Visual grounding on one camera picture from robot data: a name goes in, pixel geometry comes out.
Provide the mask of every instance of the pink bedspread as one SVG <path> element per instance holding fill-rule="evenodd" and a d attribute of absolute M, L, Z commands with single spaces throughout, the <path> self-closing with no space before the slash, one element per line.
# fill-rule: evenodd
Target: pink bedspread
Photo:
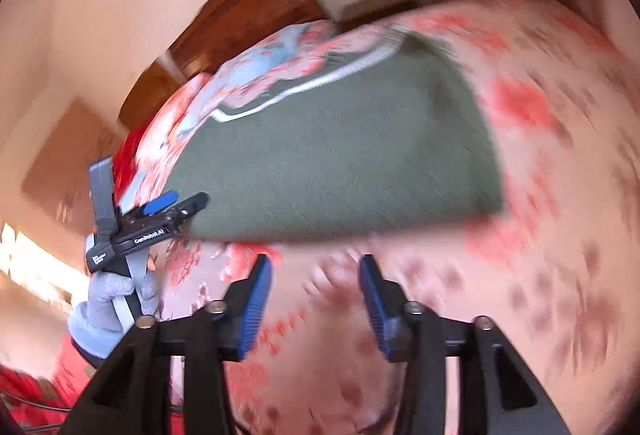
<path fill-rule="evenodd" d="M 162 316 L 189 315 L 221 297 L 257 253 L 269 253 L 276 269 L 257 345 L 244 363 L 227 365 L 236 415 L 261 435 L 353 434 L 397 405 L 401 379 L 376 350 L 357 289 L 356 260 L 373 253 L 410 299 L 445 317 L 493 317 L 572 433 L 600 433 L 626 404 L 640 363 L 636 73 L 603 35 L 556 4 L 456 3 L 393 21 L 449 45 L 490 123 L 508 211 L 313 245 L 160 245 Z M 328 51 L 361 50 L 380 28 L 327 41 L 229 97 L 254 98 L 316 68 Z M 138 152 L 150 173 L 141 200 L 161 190 L 186 140 L 162 155 Z M 457 427 L 454 367 L 447 433 Z M 391 430 L 383 423 L 371 433 Z"/>

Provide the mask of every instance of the metal bolt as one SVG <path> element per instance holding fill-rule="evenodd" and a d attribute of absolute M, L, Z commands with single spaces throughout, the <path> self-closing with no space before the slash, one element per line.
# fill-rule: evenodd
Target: metal bolt
<path fill-rule="evenodd" d="M 223 314 L 226 310 L 226 303 L 222 300 L 210 301 L 204 306 L 204 310 L 209 314 Z"/>
<path fill-rule="evenodd" d="M 478 316 L 474 323 L 481 330 L 491 330 L 494 328 L 494 321 L 489 316 Z"/>
<path fill-rule="evenodd" d="M 407 314 L 422 314 L 422 304 L 417 301 L 408 301 L 404 304 Z"/>
<path fill-rule="evenodd" d="M 140 316 L 140 318 L 136 320 L 136 326 L 139 329 L 150 329 L 155 324 L 156 318 L 154 318 L 153 316 Z"/>

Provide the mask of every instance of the green fabric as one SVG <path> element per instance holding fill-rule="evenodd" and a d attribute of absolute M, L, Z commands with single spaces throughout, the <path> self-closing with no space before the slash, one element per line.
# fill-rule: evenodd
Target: green fabric
<path fill-rule="evenodd" d="M 320 73 L 279 81 L 270 93 L 357 56 L 333 54 Z M 370 68 L 247 117 L 209 120 L 164 190 L 207 192 L 209 205 L 186 233 L 223 241 L 364 235 L 502 206 L 471 90 L 437 43 L 414 35 Z"/>

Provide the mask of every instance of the red clothing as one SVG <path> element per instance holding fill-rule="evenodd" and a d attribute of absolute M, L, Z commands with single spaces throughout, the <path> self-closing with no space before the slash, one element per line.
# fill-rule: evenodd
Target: red clothing
<path fill-rule="evenodd" d="M 19 370 L 0 365 L 0 392 L 5 391 L 37 404 L 71 408 L 94 373 L 95 368 L 76 351 L 71 338 L 67 336 L 62 343 L 52 381 L 35 379 Z M 0 398 L 22 428 L 59 424 L 66 417 L 65 413 L 30 406 L 1 393 Z M 183 432 L 182 416 L 172 414 L 171 433 L 181 435 Z"/>

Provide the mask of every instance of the gray glove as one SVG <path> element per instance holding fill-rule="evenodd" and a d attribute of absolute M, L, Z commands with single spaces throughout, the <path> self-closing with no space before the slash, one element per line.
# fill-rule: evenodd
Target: gray glove
<path fill-rule="evenodd" d="M 88 300 L 76 306 L 68 319 L 69 332 L 78 346 L 95 357 L 107 358 L 124 332 L 112 300 L 134 292 L 132 279 L 112 272 L 97 272 L 89 282 Z M 146 271 L 140 286 L 142 313 L 158 316 L 158 285 L 154 271 Z"/>

